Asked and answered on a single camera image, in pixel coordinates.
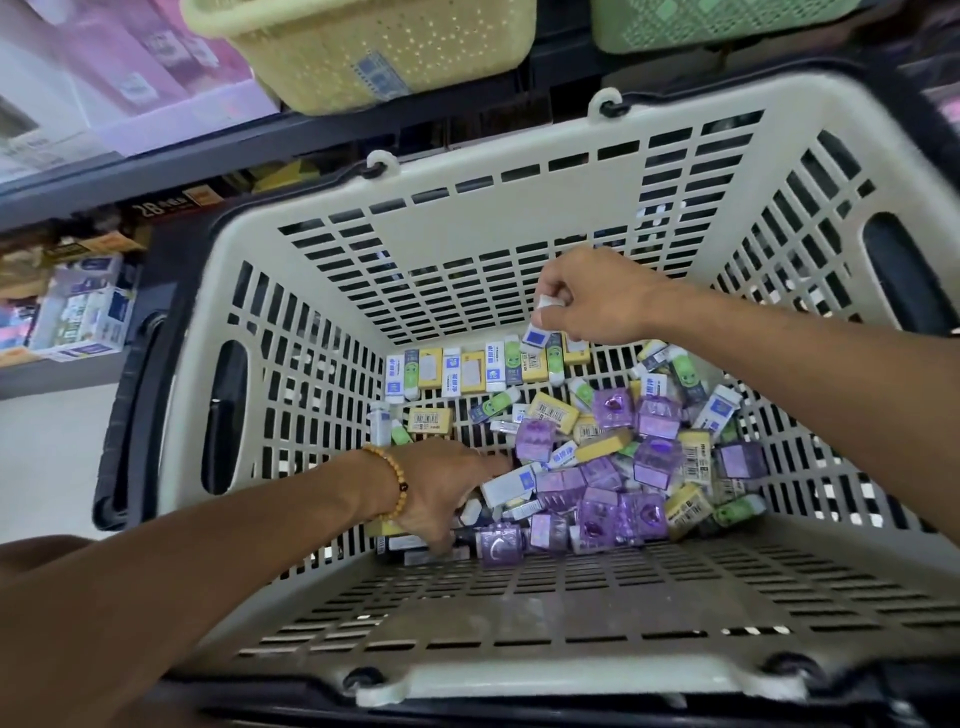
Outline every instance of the stationery product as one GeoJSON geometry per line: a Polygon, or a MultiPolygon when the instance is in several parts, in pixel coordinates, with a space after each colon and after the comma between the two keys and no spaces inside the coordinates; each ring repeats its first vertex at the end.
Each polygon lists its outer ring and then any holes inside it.
{"type": "Polygon", "coordinates": [[[716,449],[720,477],[750,480],[770,474],[760,443],[730,443],[716,449]]]}
{"type": "Polygon", "coordinates": [[[566,388],[570,390],[570,395],[572,397],[581,401],[587,407],[593,406],[596,391],[593,389],[593,387],[587,384],[586,379],[581,376],[576,376],[566,384],[566,388]]]}
{"type": "Polygon", "coordinates": [[[609,457],[598,457],[579,466],[580,473],[590,488],[615,491],[622,484],[620,473],[609,457]]]}
{"type": "Polygon", "coordinates": [[[515,404],[520,399],[520,390],[511,387],[506,392],[498,392],[482,404],[478,404],[470,410],[470,421],[475,425],[486,422],[493,415],[503,412],[511,404],[515,404]]]}
{"type": "Polygon", "coordinates": [[[551,333],[546,342],[546,371],[555,387],[564,383],[564,339],[558,331],[551,333]]]}
{"type": "Polygon", "coordinates": [[[390,430],[393,425],[390,421],[390,407],[384,403],[370,405],[370,413],[367,415],[370,423],[370,442],[378,448],[386,448],[390,445],[390,430]]]}
{"type": "Polygon", "coordinates": [[[460,397],[460,347],[444,349],[443,397],[460,397]]]}
{"type": "Polygon", "coordinates": [[[443,370],[441,362],[444,360],[443,349],[420,350],[420,389],[440,389],[443,385],[443,370]]]}
{"type": "Polygon", "coordinates": [[[573,442],[577,445],[582,445],[588,440],[600,437],[601,434],[600,427],[597,426],[597,421],[593,419],[593,415],[581,415],[577,418],[577,424],[573,426],[573,442]]]}
{"type": "Polygon", "coordinates": [[[394,445],[409,445],[413,442],[410,439],[410,435],[407,434],[407,431],[403,428],[403,423],[400,420],[393,420],[391,422],[390,437],[394,441],[394,445]]]}
{"type": "Polygon", "coordinates": [[[742,400],[733,389],[718,384],[697,419],[693,421],[693,429],[709,430],[710,437],[716,442],[720,430],[727,426],[742,400]]]}
{"type": "Polygon", "coordinates": [[[634,433],[626,427],[604,432],[596,440],[590,440],[577,448],[577,460],[586,463],[597,457],[612,455],[626,447],[634,439],[634,433]]]}
{"type": "Polygon", "coordinates": [[[537,513],[530,519],[530,546],[547,551],[566,551],[569,530],[566,519],[547,513],[537,513]]]}
{"type": "Polygon", "coordinates": [[[634,480],[666,490],[670,475],[684,462],[684,447],[676,440],[648,437],[634,453],[634,480]]]}
{"type": "Polygon", "coordinates": [[[702,429],[688,429],[677,439],[684,447],[684,482],[709,488],[713,482],[710,467],[710,433],[702,429]]]}
{"type": "Polygon", "coordinates": [[[576,424],[578,417],[580,417],[580,413],[577,412],[575,407],[556,400],[543,392],[538,392],[527,407],[524,421],[549,420],[557,426],[562,434],[568,435],[573,431],[573,426],[576,424]]]}
{"type": "MultiPolygon", "coordinates": [[[[549,305],[566,305],[561,299],[555,299],[552,296],[541,295],[537,301],[537,308],[545,308],[549,305]]],[[[527,353],[538,353],[546,346],[547,339],[553,331],[545,328],[537,328],[533,324],[527,324],[527,330],[520,337],[520,350],[527,353]]]]}
{"type": "Polygon", "coordinates": [[[626,387],[598,390],[592,408],[593,419],[602,430],[634,426],[634,401],[626,387]]]}
{"type": "Polygon", "coordinates": [[[590,363],[590,344],[588,341],[574,341],[564,334],[564,364],[590,363]]]}
{"type": "Polygon", "coordinates": [[[429,435],[448,435],[453,410],[448,407],[415,407],[410,410],[407,432],[429,435]]]}
{"type": "Polygon", "coordinates": [[[523,561],[523,538],[518,525],[498,523],[478,533],[478,550],[485,567],[514,566],[523,561]]]}
{"type": "Polygon", "coordinates": [[[515,334],[503,337],[504,369],[507,386],[516,387],[523,383],[523,367],[520,357],[520,338],[515,334]]]}
{"type": "Polygon", "coordinates": [[[693,404],[707,401],[707,390],[704,389],[704,385],[700,381],[700,375],[697,373],[696,367],[693,366],[689,352],[677,346],[670,347],[669,361],[670,369],[673,370],[680,386],[684,388],[686,403],[693,404]]]}
{"type": "Polygon", "coordinates": [[[420,398],[420,352],[416,349],[403,353],[403,396],[408,401],[420,398]]]}
{"type": "Polygon", "coordinates": [[[628,546],[665,539],[667,519],[663,496],[640,491],[619,494],[616,536],[628,546]]]}
{"type": "Polygon", "coordinates": [[[616,510],[619,498],[612,491],[587,488],[577,505],[580,552],[596,553],[616,545],[616,510]]]}
{"type": "Polygon", "coordinates": [[[645,397],[636,410],[636,432],[672,440],[680,431],[683,408],[667,397],[645,397]]]}
{"type": "Polygon", "coordinates": [[[556,429],[549,420],[524,419],[516,433],[516,457],[538,463],[549,462],[556,429]]]}
{"type": "Polygon", "coordinates": [[[488,392],[503,392],[507,388],[507,373],[504,366],[502,341],[491,341],[486,348],[487,360],[485,376],[488,392]]]}
{"type": "Polygon", "coordinates": [[[494,508],[498,505],[532,493],[537,487],[537,473],[542,471],[540,463],[524,465],[505,473],[480,486],[483,500],[494,508]]]}
{"type": "Polygon", "coordinates": [[[546,467],[549,470],[558,468],[569,468],[577,464],[577,444],[575,442],[563,443],[557,449],[550,453],[550,459],[546,467]]]}
{"type": "Polygon", "coordinates": [[[520,355],[520,370],[524,384],[540,384],[549,379],[546,355],[543,352],[523,352],[520,355]]]}
{"type": "Polygon", "coordinates": [[[699,486],[686,483],[666,501],[670,540],[677,541],[713,513],[713,506],[699,486]]]}
{"type": "Polygon", "coordinates": [[[460,359],[460,394],[477,395],[487,391],[483,352],[465,352],[460,359]]]}
{"type": "Polygon", "coordinates": [[[538,500],[528,500],[522,505],[515,506],[509,511],[503,512],[503,518],[507,521],[523,521],[543,510],[543,505],[538,500]]]}
{"type": "Polygon", "coordinates": [[[387,357],[387,381],[384,400],[388,404],[403,404],[403,357],[392,354],[387,357]]]}

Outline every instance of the yellow plastic basket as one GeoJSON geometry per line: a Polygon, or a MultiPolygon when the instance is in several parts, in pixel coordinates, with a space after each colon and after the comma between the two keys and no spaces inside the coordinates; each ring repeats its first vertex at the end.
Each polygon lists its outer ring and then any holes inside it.
{"type": "Polygon", "coordinates": [[[292,109],[326,114],[517,67],[537,0],[180,0],[292,109]]]}

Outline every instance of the barcode label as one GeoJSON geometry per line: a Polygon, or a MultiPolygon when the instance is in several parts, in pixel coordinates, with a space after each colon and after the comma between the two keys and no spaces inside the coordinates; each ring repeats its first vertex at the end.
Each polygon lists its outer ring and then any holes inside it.
{"type": "Polygon", "coordinates": [[[139,73],[131,73],[124,77],[114,84],[114,88],[132,104],[149,104],[160,97],[156,89],[148,84],[147,80],[139,73]]]}
{"type": "Polygon", "coordinates": [[[410,87],[403,82],[390,63],[378,51],[367,54],[353,65],[360,80],[380,101],[408,96],[410,87]]]}
{"type": "Polygon", "coordinates": [[[173,31],[162,31],[144,38],[143,44],[161,65],[172,66],[191,59],[190,52],[173,31]]]}

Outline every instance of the white plastic basket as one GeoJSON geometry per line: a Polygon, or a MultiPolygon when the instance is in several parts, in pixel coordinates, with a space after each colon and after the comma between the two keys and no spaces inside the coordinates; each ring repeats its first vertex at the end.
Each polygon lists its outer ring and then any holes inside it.
{"type": "MultiPolygon", "coordinates": [[[[250,360],[240,488],[360,446],[388,354],[521,330],[543,263],[583,241],[761,303],[891,326],[861,235],[892,213],[960,303],[956,194],[860,83],[778,73],[601,111],[620,101],[605,89],[587,118],[402,166],[374,152],[369,164],[385,165],[375,179],[234,215],[182,344],[157,512],[214,497],[199,479],[202,403],[226,342],[250,360]]],[[[636,349],[595,347],[573,374],[622,383],[636,349]]],[[[732,384],[745,396],[740,428],[773,469],[762,490],[775,513],[753,531],[483,570],[381,565],[357,527],[252,597],[181,670],[310,675],[341,690],[375,667],[384,679],[355,691],[366,706],[551,693],[801,700],[804,675],[772,668],[776,656],[805,655],[829,680],[874,659],[955,653],[956,550],[732,384]]],[[[524,389],[529,400],[549,388],[524,389]]],[[[468,424],[477,401],[427,392],[419,405],[453,407],[457,438],[505,449],[468,424]]]]}

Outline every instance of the skin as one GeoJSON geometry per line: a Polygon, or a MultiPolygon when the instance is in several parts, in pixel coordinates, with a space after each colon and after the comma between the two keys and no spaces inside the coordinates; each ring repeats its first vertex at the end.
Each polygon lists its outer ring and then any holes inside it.
{"type": "MultiPolygon", "coordinates": [[[[538,310],[535,325],[599,344],[658,338],[700,354],[960,539],[960,501],[944,480],[960,471],[960,342],[748,303],[607,248],[550,261],[538,293],[568,306],[538,310]],[[904,373],[908,396],[890,386],[904,373]]],[[[435,551],[449,548],[450,516],[468,493],[511,467],[441,439],[390,453],[410,484],[397,521],[435,551]]],[[[0,547],[0,722],[207,725],[139,698],[247,597],[348,528],[392,511],[397,493],[390,465],[354,450],[102,542],[0,547]]]]}

